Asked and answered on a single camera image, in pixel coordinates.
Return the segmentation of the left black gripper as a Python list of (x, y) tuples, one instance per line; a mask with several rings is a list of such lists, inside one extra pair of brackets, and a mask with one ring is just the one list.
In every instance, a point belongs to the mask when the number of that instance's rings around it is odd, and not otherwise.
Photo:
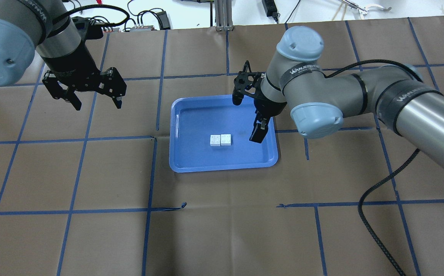
[(122, 108), (122, 97), (127, 90), (125, 80), (115, 67), (101, 72), (84, 41), (64, 56), (42, 58), (49, 68), (43, 83), (55, 99), (62, 99), (80, 111), (82, 102), (75, 92), (96, 91), (111, 98), (117, 109)]

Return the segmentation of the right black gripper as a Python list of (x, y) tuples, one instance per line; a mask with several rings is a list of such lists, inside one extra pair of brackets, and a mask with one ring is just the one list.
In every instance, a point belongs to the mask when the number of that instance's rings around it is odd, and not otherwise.
[(249, 61), (245, 61), (243, 69), (239, 71), (234, 79), (232, 92), (233, 105), (241, 105), (244, 96), (254, 100), (256, 116), (249, 140), (252, 143), (261, 144), (269, 132), (269, 121), (271, 117), (279, 115), (287, 106), (287, 102), (276, 102), (266, 97), (262, 90), (264, 74), (252, 72)]

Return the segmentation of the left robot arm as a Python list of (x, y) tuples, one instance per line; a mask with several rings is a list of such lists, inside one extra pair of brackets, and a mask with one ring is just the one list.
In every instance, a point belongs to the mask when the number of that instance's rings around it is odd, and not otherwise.
[(120, 109), (126, 83), (117, 68), (101, 71), (85, 42), (103, 37), (103, 30), (118, 26), (110, 21), (73, 17), (107, 8), (130, 16), (112, 5), (86, 5), (67, 10), (61, 0), (0, 0), (0, 86), (15, 84), (38, 53), (48, 66), (43, 84), (52, 98), (80, 110), (76, 92), (97, 92), (110, 97)]

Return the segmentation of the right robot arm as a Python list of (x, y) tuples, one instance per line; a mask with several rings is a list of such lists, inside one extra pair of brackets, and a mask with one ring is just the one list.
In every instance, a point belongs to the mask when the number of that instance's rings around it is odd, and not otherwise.
[(265, 73), (250, 63), (234, 79), (232, 102), (254, 101), (250, 140), (262, 143), (269, 120), (289, 107), (301, 136), (318, 139), (337, 132), (348, 117), (372, 113), (444, 169), (444, 95), (421, 80), (413, 66), (372, 60), (383, 66), (360, 73), (325, 75), (319, 33), (294, 26), (283, 34)]

